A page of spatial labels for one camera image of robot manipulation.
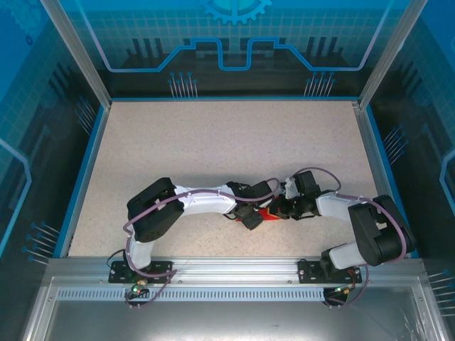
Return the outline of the red paper sheet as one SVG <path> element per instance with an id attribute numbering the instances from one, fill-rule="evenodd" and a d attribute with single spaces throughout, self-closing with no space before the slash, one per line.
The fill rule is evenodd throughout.
<path id="1" fill-rule="evenodd" d="M 254 212 L 248 214 L 246 217 L 236 217 L 235 221 L 237 222 L 245 222 L 246 224 L 252 224 L 259 222 L 261 223 L 262 221 L 276 221 L 276 220 L 281 220 L 282 218 L 273 215 L 268 208 L 266 209 L 261 209 L 261 210 L 255 210 Z"/>

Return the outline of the sheet metal tray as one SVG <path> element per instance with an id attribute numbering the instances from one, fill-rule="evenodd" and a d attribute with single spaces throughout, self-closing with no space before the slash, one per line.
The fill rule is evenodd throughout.
<path id="1" fill-rule="evenodd" d="M 421 281 L 324 289 L 322 302 L 57 301 L 42 288 L 21 341 L 449 341 Z"/>

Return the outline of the blue table edge strip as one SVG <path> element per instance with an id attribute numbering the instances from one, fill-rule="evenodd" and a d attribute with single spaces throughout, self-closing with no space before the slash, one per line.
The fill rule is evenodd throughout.
<path id="1" fill-rule="evenodd" d="M 375 162 L 377 165 L 370 166 L 370 168 L 372 170 L 376 188 L 380 194 L 388 194 L 392 197 L 405 222 L 409 224 L 409 220 L 407 219 L 405 208 L 397 188 L 397 183 L 392 173 L 391 163 L 387 157 L 385 145 L 370 105 L 368 105 L 365 109 L 364 116 L 369 128 L 371 139 L 373 140 L 373 144 L 375 146 Z"/>
<path id="2" fill-rule="evenodd" d="M 60 234 L 53 251 L 54 259 L 65 258 L 70 250 L 73 236 L 77 228 L 77 223 L 80 218 L 82 205 L 84 203 L 88 185 L 90 183 L 90 178 L 95 166 L 97 154 L 100 149 L 100 144 L 107 124 L 108 116 L 109 109 L 100 107 L 94 126 L 92 128 L 92 133 L 90 134 L 90 138 L 87 143 L 87 148 L 85 150 L 80 170 L 75 181 L 75 186 L 70 197 L 70 202 L 63 219 Z"/>

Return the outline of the blue circuit print panel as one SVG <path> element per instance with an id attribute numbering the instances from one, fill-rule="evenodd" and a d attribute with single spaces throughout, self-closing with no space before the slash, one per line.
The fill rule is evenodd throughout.
<path id="1" fill-rule="evenodd" d="M 376 66 L 410 0 L 364 0 Z M 439 322 L 455 341 L 455 0 L 428 0 L 369 103 L 417 240 Z"/>
<path id="2" fill-rule="evenodd" d="M 41 0 L 0 0 L 0 341 L 21 341 L 103 107 Z"/>

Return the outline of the blue panel with gear print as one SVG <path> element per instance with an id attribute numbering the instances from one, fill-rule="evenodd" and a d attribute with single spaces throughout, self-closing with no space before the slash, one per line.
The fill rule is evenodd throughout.
<path id="1" fill-rule="evenodd" d="M 410 0 L 60 0 L 111 97 L 357 97 Z"/>

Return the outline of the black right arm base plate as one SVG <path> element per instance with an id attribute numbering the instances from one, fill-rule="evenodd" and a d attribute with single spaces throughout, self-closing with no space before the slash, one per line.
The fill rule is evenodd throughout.
<path id="1" fill-rule="evenodd" d="M 357 284 L 363 282 L 358 267 L 336 269 L 324 260 L 301 259 L 297 263 L 297 270 L 300 284 Z"/>

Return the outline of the aluminium mounting rail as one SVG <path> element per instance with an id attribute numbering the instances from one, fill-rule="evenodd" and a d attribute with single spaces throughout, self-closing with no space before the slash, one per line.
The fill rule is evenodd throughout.
<path id="1" fill-rule="evenodd" d="M 182 286 L 214 285 L 296 285 L 302 276 L 299 257 L 157 257 L 154 261 L 170 261 L 176 271 L 172 284 Z M 43 280 L 46 283 L 104 284 L 109 268 L 102 257 L 69 257 L 49 261 Z M 405 259 L 396 263 L 371 267 L 374 285 L 392 285 L 423 281 L 426 271 L 421 259 Z"/>

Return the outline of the aluminium table edge rail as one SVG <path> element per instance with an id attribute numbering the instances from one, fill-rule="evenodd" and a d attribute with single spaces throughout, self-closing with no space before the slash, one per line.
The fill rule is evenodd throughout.
<path id="1" fill-rule="evenodd" d="M 370 166 L 376 166 L 377 163 L 375 162 L 375 146 L 373 144 L 373 140 L 371 139 L 369 128 L 368 128 L 367 122 L 365 120 L 365 116 L 364 116 L 365 110 L 360 110 L 357 102 L 353 102 L 353 110 L 355 112 L 355 117 L 356 117 L 356 120 L 358 123 L 360 135 L 362 137 L 363 144 L 365 147 L 365 152 L 368 157 L 368 162 L 369 162 Z M 387 238 L 390 241 L 396 242 L 396 244 L 399 246 L 398 249 L 399 249 L 400 253 L 397 257 L 393 257 L 392 261 L 394 261 L 395 259 L 396 260 L 403 259 L 406 255 L 406 253 L 410 253 L 412 250 L 411 250 L 411 247 L 406 249 L 406 246 L 403 246 L 402 242 L 406 242 L 407 235 L 412 236 L 412 233 L 407 233 L 406 231 L 403 230 L 402 227 L 408 227 L 408 225 L 405 222 L 402 214 L 398 210 L 397 205 L 396 205 L 395 201 L 392 199 L 392 197 L 388 194 L 380 194 L 378 192 L 378 196 L 381 196 L 381 195 L 382 196 L 387 195 L 388 197 L 391 198 L 391 202 L 393 202 L 393 204 L 390 204 L 387 207 L 380 203 L 381 208 L 383 208 L 385 210 L 385 213 L 384 213 L 385 219 L 387 220 L 388 217 L 392 217 L 392 222 L 388 222 L 386 228 L 382 228 L 381 232 L 383 232 L 384 229 L 386 229 L 385 232 L 387 232 Z"/>

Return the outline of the aluminium frame post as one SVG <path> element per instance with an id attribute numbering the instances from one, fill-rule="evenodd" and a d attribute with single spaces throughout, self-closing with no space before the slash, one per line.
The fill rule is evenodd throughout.
<path id="1" fill-rule="evenodd" d="M 39 1 L 53 22 L 60 37 L 63 39 L 77 66 L 81 69 L 98 101 L 105 109 L 110 109 L 112 99 L 59 0 Z"/>
<path id="2" fill-rule="evenodd" d="M 401 19 L 392 32 L 392 35 L 387 42 L 387 45 L 385 46 L 385 49 L 382 52 L 376 66 L 373 68 L 363 91 L 360 93 L 358 104 L 360 110 L 365 110 L 369 105 L 397 54 L 402 49 L 402 46 L 417 22 L 417 19 L 420 17 L 420 14 L 427 2 L 428 0 L 409 0 Z"/>

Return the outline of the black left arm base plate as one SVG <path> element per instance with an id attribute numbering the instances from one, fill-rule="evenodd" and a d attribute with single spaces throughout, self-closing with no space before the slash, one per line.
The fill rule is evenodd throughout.
<path id="1" fill-rule="evenodd" d="M 142 269 L 143 272 L 153 275 L 168 273 L 172 270 L 173 262 L 171 261 L 152 261 L 148 267 Z M 146 278 L 131 270 L 126 261 L 113 261 L 109 270 L 108 282 L 126 284 L 145 279 L 147 283 L 165 283 L 167 278 L 168 276 Z"/>

